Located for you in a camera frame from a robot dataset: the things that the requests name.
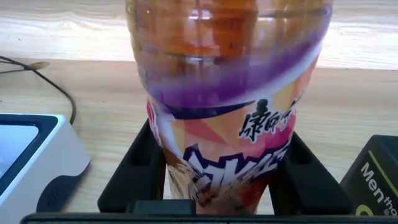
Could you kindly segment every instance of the brand logo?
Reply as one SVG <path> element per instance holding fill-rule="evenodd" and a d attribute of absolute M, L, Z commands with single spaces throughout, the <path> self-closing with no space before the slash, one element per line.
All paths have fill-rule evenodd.
<path fill-rule="evenodd" d="M 193 177 L 188 185 L 190 197 L 205 206 L 218 195 L 247 186 L 275 170 L 288 145 L 289 141 L 277 149 L 266 149 L 260 157 L 244 158 L 239 153 L 220 157 L 218 162 L 204 159 L 197 145 L 186 148 L 181 168 Z"/>
<path fill-rule="evenodd" d="M 283 122 L 280 131 L 286 128 L 287 121 L 290 118 L 292 110 L 298 100 L 302 97 L 303 92 L 292 102 L 290 108 L 285 112 L 272 111 L 268 108 L 268 100 L 261 99 L 257 102 L 257 108 L 254 112 L 245 116 L 242 128 L 239 131 L 239 138 L 250 139 L 254 144 L 257 142 L 258 136 L 262 133 L 276 133 L 276 127 L 279 122 Z"/>
<path fill-rule="evenodd" d="M 154 137 L 158 145 L 162 147 L 162 141 L 160 140 L 159 136 L 159 129 L 156 124 L 156 112 L 150 100 L 148 100 L 147 102 L 147 112 L 148 112 L 150 130 L 154 134 Z"/>

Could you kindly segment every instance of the purple label band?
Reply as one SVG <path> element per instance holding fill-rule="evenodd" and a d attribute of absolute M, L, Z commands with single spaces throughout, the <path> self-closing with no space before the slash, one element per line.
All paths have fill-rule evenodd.
<path fill-rule="evenodd" d="M 154 58 L 142 57 L 139 64 L 142 84 L 154 99 L 164 105 L 185 108 L 218 106 L 248 91 L 260 89 L 302 61 L 323 40 L 330 17 L 331 12 L 323 17 L 322 29 L 314 32 L 304 43 L 288 49 L 282 55 L 276 55 L 271 50 L 267 55 L 253 54 L 231 59 L 226 63 L 215 63 L 214 60 L 209 63 L 204 62 L 209 58 L 195 58 L 197 61 L 203 60 L 206 64 L 204 71 L 201 71 L 201 77 L 184 71 L 183 74 L 175 74 L 175 78 L 164 78 L 164 71 L 155 66 Z M 163 78 L 151 80 L 149 77 Z"/>

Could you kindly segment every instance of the wooden table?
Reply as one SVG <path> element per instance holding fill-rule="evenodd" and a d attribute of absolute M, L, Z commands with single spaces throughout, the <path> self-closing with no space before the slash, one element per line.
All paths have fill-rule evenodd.
<path fill-rule="evenodd" d="M 65 210 L 94 212 L 100 193 L 147 118 L 146 93 L 134 62 L 46 61 L 50 65 L 42 73 L 76 99 L 74 128 L 92 158 L 88 175 Z M 0 65 L 0 71 L 10 68 Z M 397 71 L 314 71 L 298 104 L 296 131 L 337 181 L 373 134 L 398 135 L 397 86 Z M 69 115 L 70 104 L 32 72 L 17 72 L 0 75 L 2 112 Z M 170 198 L 168 183 L 165 198 Z M 268 193 L 259 213 L 272 213 Z"/>

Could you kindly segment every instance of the label graphic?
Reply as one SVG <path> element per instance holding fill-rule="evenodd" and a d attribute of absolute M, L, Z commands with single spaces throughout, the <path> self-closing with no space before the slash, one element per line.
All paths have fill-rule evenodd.
<path fill-rule="evenodd" d="M 197 145 L 185 151 L 180 167 L 194 178 L 188 188 L 191 199 L 205 206 L 217 196 L 233 193 L 276 169 L 286 153 L 289 142 L 274 150 L 267 150 L 260 157 L 243 158 L 243 153 L 221 157 L 218 162 L 202 158 Z"/>
<path fill-rule="evenodd" d="M 154 134 L 154 137 L 155 137 L 158 145 L 160 147 L 162 147 L 163 145 L 162 145 L 162 141 L 160 140 L 159 129 L 158 129 L 157 123 L 156 123 L 156 112 L 155 112 L 154 107 L 152 106 L 152 103 L 150 102 L 149 99 L 147 100 L 147 112 L 148 112 L 150 130 Z"/>

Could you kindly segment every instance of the black holder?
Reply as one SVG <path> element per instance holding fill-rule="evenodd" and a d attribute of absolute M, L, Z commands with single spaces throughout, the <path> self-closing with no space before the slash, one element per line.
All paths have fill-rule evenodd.
<path fill-rule="evenodd" d="M 275 215 L 197 215 L 193 200 L 162 200 L 166 164 L 147 121 L 98 199 L 101 213 L 34 213 L 21 224 L 397 223 L 394 216 L 383 216 L 385 208 L 396 213 L 390 204 L 396 200 L 391 189 L 398 183 L 397 146 L 398 137 L 373 136 L 339 185 L 294 133 L 269 184 Z M 376 199 L 376 192 L 369 193 L 368 186 L 375 187 L 376 182 L 386 194 L 387 207 L 377 203 L 380 193 Z M 377 216 L 352 216 L 359 213 Z"/>
<path fill-rule="evenodd" d="M 195 203 L 189 200 L 159 201 L 165 166 L 147 121 L 101 194 L 100 212 L 145 213 L 140 207 L 150 208 L 147 213 L 192 214 Z M 339 183 L 296 133 L 269 188 L 275 215 L 348 215 L 353 211 Z"/>

